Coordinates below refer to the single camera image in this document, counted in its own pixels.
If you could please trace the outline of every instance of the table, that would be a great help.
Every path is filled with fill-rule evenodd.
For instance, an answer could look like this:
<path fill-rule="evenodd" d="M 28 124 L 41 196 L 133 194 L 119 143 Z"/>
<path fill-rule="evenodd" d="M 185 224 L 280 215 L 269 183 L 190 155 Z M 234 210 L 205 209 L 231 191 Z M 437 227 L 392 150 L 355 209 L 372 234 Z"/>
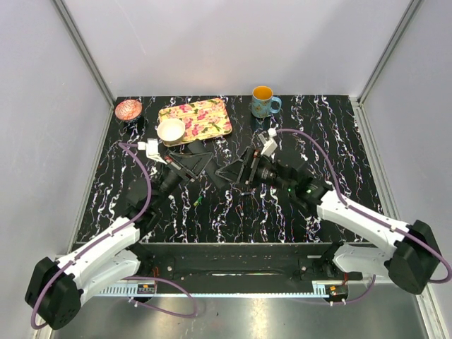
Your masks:
<path fill-rule="evenodd" d="M 362 144 L 352 105 L 344 95 L 283 95 L 282 109 L 271 118 L 256 119 L 249 111 L 251 96 L 220 96 L 226 104 L 232 133 L 205 141 L 219 166 L 239 157 L 249 145 L 258 146 L 257 135 L 273 128 L 302 129 L 313 136 L 329 154 L 342 187 L 342 192 L 356 202 L 381 212 L 381 205 Z M 117 104 L 131 97 L 120 97 Z M 113 117 L 88 203 L 76 236 L 77 242 L 89 241 L 107 228 L 118 210 L 125 206 L 124 190 L 134 179 L 142 177 L 117 143 L 136 143 L 156 138 L 157 113 L 164 107 L 207 100 L 213 97 L 132 97 L 143 103 L 142 117 L 124 124 Z M 309 170 L 330 180 L 325 161 L 309 142 L 290 133 L 278 137 L 280 146 L 275 158 L 293 166 L 309 161 Z M 166 147 L 159 145 L 163 153 Z M 182 152 L 186 147 L 177 148 Z M 151 177 L 156 166 L 144 152 L 138 154 Z M 332 242 L 363 239 L 343 227 L 310 215 L 303 215 L 289 202 L 284 192 L 261 187 L 250 196 L 241 196 L 234 185 L 217 190 L 201 175 L 193 183 L 181 184 L 162 205 L 163 217 L 143 242 L 149 243 L 300 243 Z M 194 202 L 202 196 L 201 204 Z"/>

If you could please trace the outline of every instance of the floral tray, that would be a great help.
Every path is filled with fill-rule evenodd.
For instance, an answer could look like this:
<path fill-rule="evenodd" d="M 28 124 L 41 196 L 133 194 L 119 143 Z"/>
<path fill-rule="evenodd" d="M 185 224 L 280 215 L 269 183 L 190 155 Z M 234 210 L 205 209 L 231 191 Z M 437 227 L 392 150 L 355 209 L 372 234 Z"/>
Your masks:
<path fill-rule="evenodd" d="M 196 139 L 225 136 L 232 132 L 225 103 L 219 97 L 164 108 L 158 112 L 158 116 L 160 122 L 165 119 L 178 118 L 185 123 L 185 135 L 178 145 L 190 143 Z"/>

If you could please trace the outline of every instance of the white bowl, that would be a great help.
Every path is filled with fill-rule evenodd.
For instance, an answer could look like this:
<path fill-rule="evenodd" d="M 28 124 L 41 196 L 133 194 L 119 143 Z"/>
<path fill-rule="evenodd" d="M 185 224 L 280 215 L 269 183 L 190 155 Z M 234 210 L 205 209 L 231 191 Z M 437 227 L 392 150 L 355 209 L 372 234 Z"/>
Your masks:
<path fill-rule="evenodd" d="M 185 124 L 179 119 L 163 120 L 157 127 L 157 135 L 166 145 L 176 145 L 185 134 Z"/>

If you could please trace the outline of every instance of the mug handle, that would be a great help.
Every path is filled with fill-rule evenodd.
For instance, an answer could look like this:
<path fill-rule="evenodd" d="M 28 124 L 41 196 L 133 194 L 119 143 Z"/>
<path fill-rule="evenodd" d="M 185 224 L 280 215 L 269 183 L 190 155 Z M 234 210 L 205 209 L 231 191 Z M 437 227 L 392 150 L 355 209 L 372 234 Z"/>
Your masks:
<path fill-rule="evenodd" d="M 273 108 L 271 108 L 271 106 L 270 106 L 270 113 L 271 114 L 275 114 L 275 113 L 278 113 L 280 110 L 281 110 L 281 106 L 282 106 L 282 102 L 281 102 L 281 99 L 279 98 L 279 97 L 272 97 L 271 98 L 271 102 L 277 102 L 278 104 L 279 104 L 279 107 L 277 108 L 277 109 L 273 109 Z"/>

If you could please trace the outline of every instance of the green object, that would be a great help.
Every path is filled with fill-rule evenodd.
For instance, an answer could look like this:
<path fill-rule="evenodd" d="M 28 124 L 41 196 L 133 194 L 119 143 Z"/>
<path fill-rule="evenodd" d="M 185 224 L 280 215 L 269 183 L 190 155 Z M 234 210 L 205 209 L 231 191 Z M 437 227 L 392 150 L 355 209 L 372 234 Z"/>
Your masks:
<path fill-rule="evenodd" d="M 199 196 L 199 198 L 194 202 L 193 206 L 197 206 L 201 203 L 201 200 L 203 200 L 203 196 Z"/>

